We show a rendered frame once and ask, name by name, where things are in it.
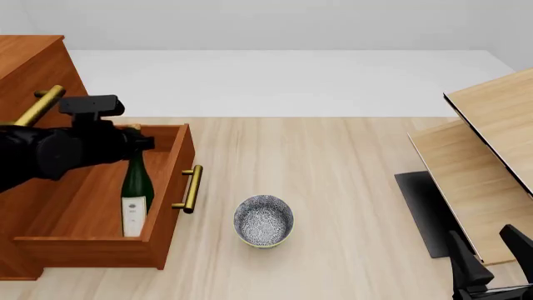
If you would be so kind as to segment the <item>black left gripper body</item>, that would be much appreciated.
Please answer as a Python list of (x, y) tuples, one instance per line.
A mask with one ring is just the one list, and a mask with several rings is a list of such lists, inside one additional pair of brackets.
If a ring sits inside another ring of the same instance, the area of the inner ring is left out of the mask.
[(73, 132), (82, 144), (79, 165), (109, 164), (127, 157), (126, 135), (113, 125), (75, 127)]

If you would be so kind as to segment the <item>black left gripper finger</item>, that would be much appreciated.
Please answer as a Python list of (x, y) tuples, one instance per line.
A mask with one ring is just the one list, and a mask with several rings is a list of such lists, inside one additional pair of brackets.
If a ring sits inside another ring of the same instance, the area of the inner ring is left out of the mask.
[(144, 136), (140, 129), (125, 128), (125, 154), (123, 160), (132, 159), (135, 154), (155, 148), (155, 138)]

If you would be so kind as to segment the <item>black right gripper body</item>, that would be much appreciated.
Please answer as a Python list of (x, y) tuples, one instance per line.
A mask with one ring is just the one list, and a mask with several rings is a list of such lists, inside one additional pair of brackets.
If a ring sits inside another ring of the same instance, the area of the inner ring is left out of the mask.
[(466, 287), (453, 282), (453, 300), (533, 300), (533, 282), (514, 287), (489, 289), (486, 285)]

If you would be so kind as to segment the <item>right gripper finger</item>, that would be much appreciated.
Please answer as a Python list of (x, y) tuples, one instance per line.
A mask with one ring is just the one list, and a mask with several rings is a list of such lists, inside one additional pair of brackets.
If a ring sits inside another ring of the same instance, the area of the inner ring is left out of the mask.
[(533, 240), (511, 224), (501, 229), (500, 236), (520, 264), (522, 272), (533, 273)]
[(487, 292), (487, 284), (494, 279), (494, 274), (476, 259), (457, 232), (448, 232), (446, 244), (451, 260), (454, 292)]

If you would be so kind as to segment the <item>green wine bottle white label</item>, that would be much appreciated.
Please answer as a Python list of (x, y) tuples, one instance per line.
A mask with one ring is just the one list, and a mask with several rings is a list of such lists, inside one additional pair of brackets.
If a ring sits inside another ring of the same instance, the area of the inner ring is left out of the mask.
[(122, 235), (124, 237), (141, 236), (153, 197), (154, 189), (144, 164), (143, 150), (136, 150), (128, 161), (121, 191)]

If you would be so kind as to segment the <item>wooden drawer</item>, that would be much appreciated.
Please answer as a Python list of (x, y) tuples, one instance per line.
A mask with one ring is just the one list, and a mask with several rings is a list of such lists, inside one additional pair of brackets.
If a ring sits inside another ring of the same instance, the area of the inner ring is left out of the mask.
[(68, 172), (16, 247), (43, 267), (163, 269), (172, 243), (179, 203), (187, 190), (195, 149), (188, 124), (146, 125), (156, 147), (143, 153), (155, 197), (139, 237), (122, 235), (121, 190), (127, 162)]

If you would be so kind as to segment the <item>wooden cabinet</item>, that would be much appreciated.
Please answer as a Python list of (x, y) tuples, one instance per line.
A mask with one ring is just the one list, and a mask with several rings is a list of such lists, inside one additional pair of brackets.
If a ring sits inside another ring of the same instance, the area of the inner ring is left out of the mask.
[[(36, 101), (34, 92), (55, 85), (69, 96), (87, 91), (63, 43), (51, 35), (0, 35), (0, 124), (19, 119)], [(25, 234), (58, 182), (33, 179), (0, 193), (0, 281), (34, 280), (43, 267), (13, 243)]]

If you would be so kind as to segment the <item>blue patterned bowl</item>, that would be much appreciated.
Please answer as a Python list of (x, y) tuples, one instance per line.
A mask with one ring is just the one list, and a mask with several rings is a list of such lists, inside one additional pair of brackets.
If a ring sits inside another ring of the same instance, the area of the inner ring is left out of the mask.
[(251, 247), (271, 249), (282, 244), (295, 224), (291, 208), (272, 195), (255, 195), (238, 205), (233, 216), (237, 236)]

